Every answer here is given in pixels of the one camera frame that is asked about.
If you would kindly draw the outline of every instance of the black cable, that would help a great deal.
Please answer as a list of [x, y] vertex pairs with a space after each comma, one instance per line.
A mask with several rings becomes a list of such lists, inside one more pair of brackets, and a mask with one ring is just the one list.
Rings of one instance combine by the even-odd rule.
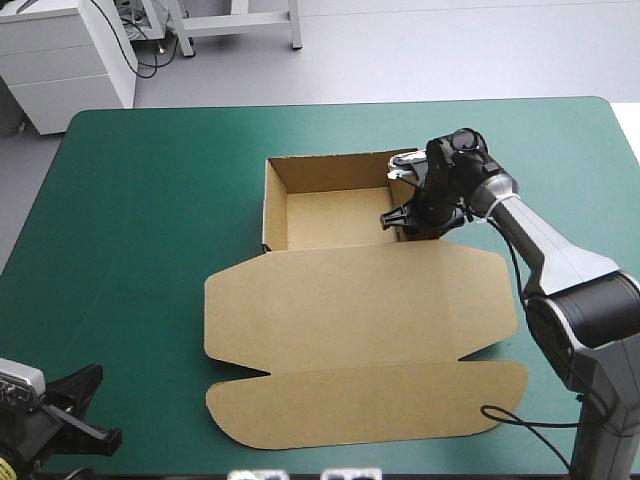
[[513, 248], [513, 243], [511, 243], [511, 239], [507, 236], [505, 231], [502, 229], [500, 225], [498, 225], [495, 220], [491, 217], [486, 218], [487, 223], [491, 225], [503, 238], [507, 247], [509, 248], [509, 253], [511, 254], [511, 261], [513, 262], [513, 270], [515, 272], [516, 277], [516, 288], [518, 290], [518, 299], [520, 300], [520, 305], [522, 306], [522, 310], [526, 312], [526, 303], [524, 298], [524, 290], [522, 288], [522, 276], [520, 275], [520, 265], [518, 264], [518, 257], [516, 256], [516, 250]]
[[[120, 49], [120, 53], [122, 53], [124, 61], [127, 63], [127, 66], [129, 67], [129, 70], [131, 70], [136, 75], [136, 77], [144, 78], [144, 79], [152, 78], [156, 73], [158, 73], [158, 56], [156, 55], [155, 52], [153, 52], [153, 56], [154, 56], [154, 59], [155, 59], [155, 65], [153, 66], [154, 70], [150, 75], [142, 75], [142, 74], [138, 73], [138, 71], [135, 68], [133, 68], [133, 66], [129, 62], [129, 58], [127, 57], [127, 54], [124, 52], [124, 48], [122, 46], [122, 43], [120, 42], [120, 37], [118, 37], [118, 33], [116, 32], [116, 29], [114, 28], [113, 24], [111, 23], [111, 20], [109, 20], [109, 17], [107, 17], [107, 14], [104, 13], [104, 10], [102, 10], [100, 5], [98, 5], [95, 0], [89, 0], [89, 1], [93, 4], [94, 7], [96, 7], [98, 9], [100, 14], [107, 21], [107, 24], [109, 25], [109, 28], [111, 29], [111, 32], [113, 32], [113, 36], [116, 38], [116, 42], [118, 43], [118, 48]], [[131, 22], [129, 19], [120, 18], [120, 20], [128, 22], [131, 25], [133, 25], [134, 28], [136, 28], [142, 34], [142, 36], [145, 38], [145, 40], [149, 40], [149, 37], [147, 37], [147, 35], [137, 25], [135, 25], [133, 22]]]
[[505, 408], [499, 407], [497, 405], [483, 405], [482, 407], [480, 407], [480, 411], [482, 412], [482, 415], [484, 415], [488, 419], [493, 420], [494, 422], [504, 423], [506, 425], [515, 425], [517, 427], [524, 427], [525, 425], [529, 425], [531, 427], [538, 427], [538, 428], [577, 428], [582, 425], [579, 422], [572, 422], [572, 423], [530, 422], [528, 420], [522, 420], [519, 417], [514, 420], [509, 420], [508, 418], [498, 417], [497, 415], [489, 413], [489, 410], [495, 410], [497, 412], [502, 413], [503, 415], [508, 415], [511, 418], [515, 417], [514, 413], [510, 412]]
[[[142, 35], [142, 37], [143, 37], [145, 40], [149, 41], [149, 37], [147, 37], [147, 34], [146, 34], [146, 33], [144, 33], [144, 32], [142, 31], [142, 29], [141, 29], [138, 25], [136, 25], [135, 23], [133, 23], [133, 22], [132, 22], [131, 20], [129, 20], [128, 18], [120, 17], [120, 20], [121, 20], [122, 22], [126, 23], [127, 25], [131, 25], [133, 28], [135, 28], [136, 30], [138, 30], [138, 32], [140, 33], [140, 35]], [[135, 72], [135, 73], [136, 73], [136, 75], [138, 75], [138, 77], [140, 77], [140, 78], [145, 78], [145, 79], [147, 79], [147, 78], [152, 78], [156, 73], [158, 73], [158, 55], [156, 54], [156, 52], [155, 52], [154, 50], [152, 50], [152, 51], [151, 51], [151, 53], [153, 54], [153, 65], [146, 65], [146, 66], [152, 67], [152, 68], [153, 68], [153, 72], [151, 72], [151, 74], [149, 74], [149, 75], [140, 75], [138, 72]]]
[[169, 57], [169, 60], [167, 60], [167, 61], [166, 61], [166, 62], [164, 62], [164, 63], [160, 63], [160, 64], [158, 64], [158, 66], [157, 66], [157, 67], [156, 67], [155, 65], [149, 65], [148, 63], [141, 62], [140, 60], [138, 60], [138, 63], [139, 63], [140, 65], [144, 65], [145, 67], [151, 67], [151, 68], [163, 68], [163, 67], [166, 67], [167, 65], [169, 65], [171, 62], [173, 62], [173, 59], [174, 59], [174, 58], [175, 58], [175, 56], [176, 56], [176, 51], [177, 51], [177, 50], [178, 50], [178, 36], [176, 35], [176, 40], [175, 40], [175, 42], [173, 43], [173, 50], [172, 50], [172, 52], [171, 52], [171, 57]]
[[[503, 415], [510, 417], [512, 420], [508, 420], [502, 417], [497, 417], [495, 415], [488, 413], [486, 410], [496, 410], [502, 413]], [[549, 447], [549, 449], [556, 455], [556, 457], [558, 457], [558, 459], [562, 462], [562, 464], [567, 468], [567, 471], [571, 472], [571, 464], [567, 461], [566, 458], [564, 458], [564, 455], [560, 453], [560, 450], [558, 450], [555, 447], [555, 445], [553, 445], [553, 443], [547, 440], [540, 432], [538, 432], [535, 428], [533, 428], [533, 425], [536, 425], [536, 424], [541, 425], [540, 422], [527, 422], [521, 419], [520, 417], [518, 417], [515, 413], [511, 413], [510, 411], [505, 410], [504, 408], [501, 408], [501, 407], [496, 407], [495, 405], [483, 405], [482, 407], [480, 407], [480, 412], [482, 412], [482, 415], [484, 415], [485, 417], [491, 420], [494, 420], [496, 422], [508, 423], [510, 425], [518, 425], [518, 426], [525, 427], [527, 430], [533, 433], [536, 437], [538, 437], [538, 439], [542, 443], [544, 443], [547, 447]], [[573, 428], [573, 427], [562, 426], [562, 427], [553, 427], [553, 428]]]

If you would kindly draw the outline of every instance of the green table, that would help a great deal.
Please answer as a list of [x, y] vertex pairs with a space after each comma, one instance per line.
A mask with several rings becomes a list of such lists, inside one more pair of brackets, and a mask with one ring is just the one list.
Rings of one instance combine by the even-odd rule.
[[[205, 408], [212, 383], [254, 374], [205, 356], [203, 283], [260, 253], [265, 158], [423, 146], [462, 126], [485, 135], [494, 157], [520, 180], [523, 199], [550, 223], [640, 276], [640, 170], [601, 99], [78, 115], [0, 277], [0, 355], [38, 366], [49, 379], [102, 364], [105, 380], [88, 420], [121, 427], [124, 443], [110, 459], [58, 457], [48, 467], [561, 472], [553, 454], [517, 427], [466, 438], [271, 452], [237, 444]], [[507, 253], [486, 225], [447, 238]], [[525, 418], [574, 420], [574, 395], [519, 316], [514, 337], [476, 356], [518, 359], [529, 367], [519, 409]], [[573, 431], [548, 436], [571, 454]]]

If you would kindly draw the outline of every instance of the silver arm segment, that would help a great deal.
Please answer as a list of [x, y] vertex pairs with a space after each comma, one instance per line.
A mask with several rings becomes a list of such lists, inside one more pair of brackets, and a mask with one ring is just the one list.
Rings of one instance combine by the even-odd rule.
[[525, 294], [553, 295], [620, 270], [610, 258], [573, 245], [514, 194], [516, 182], [508, 174], [496, 175], [478, 186], [470, 206], [481, 215], [491, 208], [531, 269]]

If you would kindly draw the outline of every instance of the white drawer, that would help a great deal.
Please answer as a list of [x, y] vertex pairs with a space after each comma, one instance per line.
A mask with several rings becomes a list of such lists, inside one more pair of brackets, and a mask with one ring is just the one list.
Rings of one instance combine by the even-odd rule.
[[80, 15], [0, 23], [0, 55], [91, 45]]
[[41, 134], [64, 132], [83, 110], [123, 108], [108, 75], [9, 87]]
[[93, 45], [0, 56], [0, 77], [9, 86], [105, 73]]

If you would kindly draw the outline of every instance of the cardboard box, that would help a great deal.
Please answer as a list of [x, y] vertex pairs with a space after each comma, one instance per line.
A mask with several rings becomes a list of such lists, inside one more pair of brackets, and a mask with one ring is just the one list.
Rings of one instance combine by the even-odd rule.
[[[380, 214], [410, 150], [268, 159], [262, 256], [209, 277], [205, 350], [271, 375], [213, 385], [220, 427], [281, 449], [468, 435], [515, 409], [517, 362], [459, 361], [512, 335], [504, 259], [442, 240], [405, 242]], [[466, 295], [483, 292], [491, 295]]]

